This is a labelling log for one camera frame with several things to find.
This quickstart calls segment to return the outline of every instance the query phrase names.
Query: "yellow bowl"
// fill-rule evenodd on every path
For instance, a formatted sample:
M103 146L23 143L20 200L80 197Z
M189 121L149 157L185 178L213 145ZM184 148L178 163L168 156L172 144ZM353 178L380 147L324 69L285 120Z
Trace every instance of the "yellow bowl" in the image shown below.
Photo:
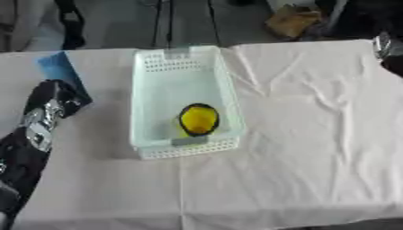
M195 103L181 111L179 123L190 137L206 136L219 126L219 113L208 104Z

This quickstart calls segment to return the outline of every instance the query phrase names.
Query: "table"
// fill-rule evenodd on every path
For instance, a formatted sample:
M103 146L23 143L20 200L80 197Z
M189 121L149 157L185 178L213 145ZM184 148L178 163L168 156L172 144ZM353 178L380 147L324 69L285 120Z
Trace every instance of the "table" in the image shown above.
M129 145L133 49L69 52L94 105L63 120L16 229L269 229L403 214L403 83L367 40L224 50L241 147L140 161ZM0 55L0 134L49 53Z

